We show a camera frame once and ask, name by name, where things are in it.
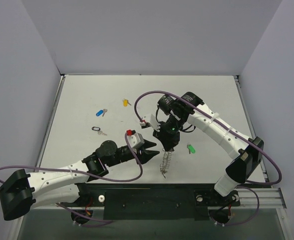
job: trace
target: white table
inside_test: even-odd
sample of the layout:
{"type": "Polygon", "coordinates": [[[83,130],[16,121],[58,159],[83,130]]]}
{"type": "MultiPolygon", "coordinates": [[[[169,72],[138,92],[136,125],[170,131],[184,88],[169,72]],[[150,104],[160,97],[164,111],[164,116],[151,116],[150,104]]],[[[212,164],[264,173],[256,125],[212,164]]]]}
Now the white table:
{"type": "MultiPolygon", "coordinates": [[[[152,136],[152,128],[140,129],[133,110],[136,98],[152,90],[163,90],[178,96],[191,91],[227,123],[250,136],[233,76],[67,75],[41,166],[60,168],[82,160],[105,140],[113,140],[118,147],[123,146],[125,131],[132,129],[157,143],[152,149],[161,152],[143,165],[143,176],[134,183],[217,182],[231,159],[216,142],[198,129],[193,133],[181,133],[166,178],[160,173],[162,145],[152,136]],[[123,99],[128,99],[132,106],[124,107],[123,99]],[[97,117],[96,113],[102,109],[108,112],[104,117],[97,117]],[[92,131],[93,126],[100,127],[107,136],[92,131]],[[188,154],[188,142],[196,149],[195,154],[188,154]]],[[[152,94],[141,99],[138,103],[139,114],[155,114],[161,97],[161,94],[152,94]]],[[[159,119],[166,120],[161,111],[159,119]]],[[[109,172],[108,178],[131,179],[139,174],[139,168],[131,160],[110,167],[109,172]]],[[[257,167],[249,179],[264,182],[261,168],[257,167]]],[[[96,180],[93,183],[100,182],[106,181],[96,180]]]]}

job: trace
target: white wall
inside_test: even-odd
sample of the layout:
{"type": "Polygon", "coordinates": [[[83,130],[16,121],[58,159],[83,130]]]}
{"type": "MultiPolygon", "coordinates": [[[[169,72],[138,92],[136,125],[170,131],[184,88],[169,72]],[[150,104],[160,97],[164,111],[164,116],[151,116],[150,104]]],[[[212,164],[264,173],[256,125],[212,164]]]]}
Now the white wall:
{"type": "Polygon", "coordinates": [[[281,0],[22,0],[63,74],[237,75],[281,0]]]}
{"type": "MultiPolygon", "coordinates": [[[[21,1],[0,0],[0,167],[35,164],[59,80],[21,1]]],[[[0,240],[10,225],[0,205],[0,240]]]]}
{"type": "Polygon", "coordinates": [[[280,4],[240,75],[240,84],[255,131],[282,169],[279,186],[294,234],[294,0],[280,4]]]}

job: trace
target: purple cable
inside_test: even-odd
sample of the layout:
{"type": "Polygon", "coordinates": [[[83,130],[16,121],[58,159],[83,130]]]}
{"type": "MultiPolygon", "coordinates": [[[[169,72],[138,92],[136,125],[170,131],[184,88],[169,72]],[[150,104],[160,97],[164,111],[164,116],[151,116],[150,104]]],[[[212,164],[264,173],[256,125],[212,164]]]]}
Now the purple cable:
{"type": "MultiPolygon", "coordinates": [[[[172,96],[176,99],[179,99],[180,101],[182,101],[183,103],[187,104],[188,106],[192,107],[194,110],[200,112],[201,114],[203,114],[204,116],[206,116],[207,118],[211,118],[211,116],[207,113],[205,113],[204,111],[198,109],[197,107],[195,107],[194,105],[192,105],[191,103],[187,102],[185,99],[175,95],[175,94],[172,94],[172,93],[169,93],[167,91],[161,91],[161,90],[156,90],[156,91],[148,91],[144,94],[142,94],[141,96],[139,96],[137,98],[137,100],[135,101],[135,104],[134,104],[134,110],[135,110],[135,114],[137,115],[139,121],[142,122],[142,118],[139,116],[138,114],[138,111],[137,111],[137,104],[138,104],[138,101],[143,98],[144,96],[146,95],[149,95],[149,94],[166,94],[166,95],[169,95],[169,96],[172,96]]],[[[219,120],[217,119],[214,119],[214,121],[216,123],[218,123],[220,126],[222,126],[225,130],[228,130],[229,128],[224,125],[222,122],[220,122],[219,120]]],[[[281,180],[282,180],[282,173],[279,169],[279,167],[277,166],[277,164],[271,159],[271,157],[265,153],[262,149],[260,149],[259,147],[257,147],[255,144],[251,143],[250,141],[248,141],[247,139],[243,138],[242,136],[238,135],[237,133],[235,133],[234,131],[229,131],[231,134],[233,134],[235,137],[241,139],[242,141],[244,141],[245,143],[249,144],[250,146],[252,146],[254,149],[256,149],[257,151],[259,151],[262,155],[264,155],[267,160],[275,167],[275,169],[277,170],[278,172],[278,180],[277,181],[270,181],[270,182],[257,182],[257,181],[250,181],[248,180],[247,182],[248,183],[251,183],[251,184],[259,184],[259,185],[264,185],[264,186],[270,186],[270,185],[274,185],[274,184],[278,184],[281,180]]]]}
{"type": "MultiPolygon", "coordinates": [[[[127,140],[127,133],[125,134],[125,140],[126,143],[128,145],[128,148],[130,150],[130,152],[132,153],[132,155],[134,156],[137,164],[139,165],[140,168],[140,174],[132,179],[126,179],[126,180],[117,180],[117,179],[111,179],[111,178],[106,178],[106,177],[102,177],[102,176],[98,176],[98,175],[94,175],[92,173],[86,172],[86,171],[79,171],[79,170],[72,170],[73,173],[79,173],[79,174],[85,174],[97,179],[102,179],[102,180],[106,180],[106,181],[110,181],[110,182],[115,182],[115,183],[128,183],[128,182],[132,182],[134,180],[139,179],[142,176],[143,170],[142,170],[142,165],[140,160],[138,159],[136,153],[133,151],[132,147],[130,146],[128,140],[127,140]]],[[[69,173],[70,170],[69,169],[58,169],[58,168],[46,168],[46,167],[37,167],[37,166],[26,166],[26,165],[12,165],[12,166],[3,166],[0,167],[0,171],[4,170],[4,169],[32,169],[32,170],[41,170],[41,171],[49,171],[49,172],[64,172],[64,173],[69,173]]]]}
{"type": "MultiPolygon", "coordinates": [[[[140,160],[138,159],[136,153],[133,151],[132,147],[130,146],[129,144],[129,141],[127,140],[127,133],[125,133],[125,141],[126,141],[126,144],[130,150],[130,152],[132,153],[133,157],[135,158],[137,164],[139,165],[139,168],[140,168],[140,174],[135,177],[135,178],[132,178],[132,179],[128,179],[128,180],[117,180],[117,179],[110,179],[110,178],[106,178],[106,177],[101,177],[101,176],[97,176],[97,175],[94,175],[94,174],[91,174],[91,173],[88,173],[88,172],[85,172],[85,171],[79,171],[79,170],[72,170],[73,173],[80,173],[80,174],[85,174],[85,175],[89,175],[91,177],[94,177],[94,178],[98,178],[98,179],[102,179],[102,180],[106,180],[106,181],[110,181],[110,182],[116,182],[116,183],[127,183],[127,182],[132,182],[134,180],[137,180],[139,179],[141,176],[142,176],[142,173],[143,173],[143,169],[142,169],[142,165],[141,165],[141,162],[140,160]]],[[[0,171],[1,170],[4,170],[4,169],[33,169],[33,170],[41,170],[41,171],[49,171],[49,172],[65,172],[65,173],[69,173],[70,170],[69,169],[58,169],[58,168],[45,168],[45,167],[36,167],[36,166],[26,166],[26,165],[12,165],[12,166],[4,166],[4,167],[0,167],[0,171]]],[[[75,215],[81,217],[81,218],[85,218],[85,219],[88,219],[88,220],[91,220],[91,221],[97,221],[97,222],[101,222],[103,224],[98,224],[98,225],[81,225],[82,227],[86,227],[86,228],[96,228],[96,227],[102,227],[102,226],[105,226],[105,225],[108,225],[110,223],[112,223],[113,221],[108,221],[108,220],[100,220],[100,219],[95,219],[95,218],[91,218],[91,217],[88,217],[88,216],[84,216],[66,206],[63,206],[61,203],[57,203],[58,206],[66,209],[67,211],[71,212],[71,213],[74,213],[75,215]]]]}
{"type": "Polygon", "coordinates": [[[247,219],[244,220],[244,221],[234,222],[234,223],[226,223],[226,224],[222,224],[222,223],[217,222],[217,221],[216,221],[216,220],[210,215],[210,218],[211,218],[212,220],[214,220],[214,221],[215,221],[218,225],[220,225],[220,226],[229,227],[229,226],[236,226],[236,225],[245,224],[245,223],[249,222],[250,220],[252,220],[255,216],[257,216],[257,214],[258,214],[258,212],[259,212],[259,205],[260,205],[260,203],[259,203],[259,197],[258,197],[257,193],[256,193],[254,190],[252,190],[251,188],[248,188],[248,187],[245,187],[245,186],[238,186],[237,189],[246,189],[246,190],[248,190],[248,191],[251,191],[253,194],[255,194],[255,196],[256,196],[256,198],[257,198],[257,208],[256,208],[256,211],[255,211],[255,213],[254,213],[253,215],[251,215],[249,218],[247,218],[247,219]]]}

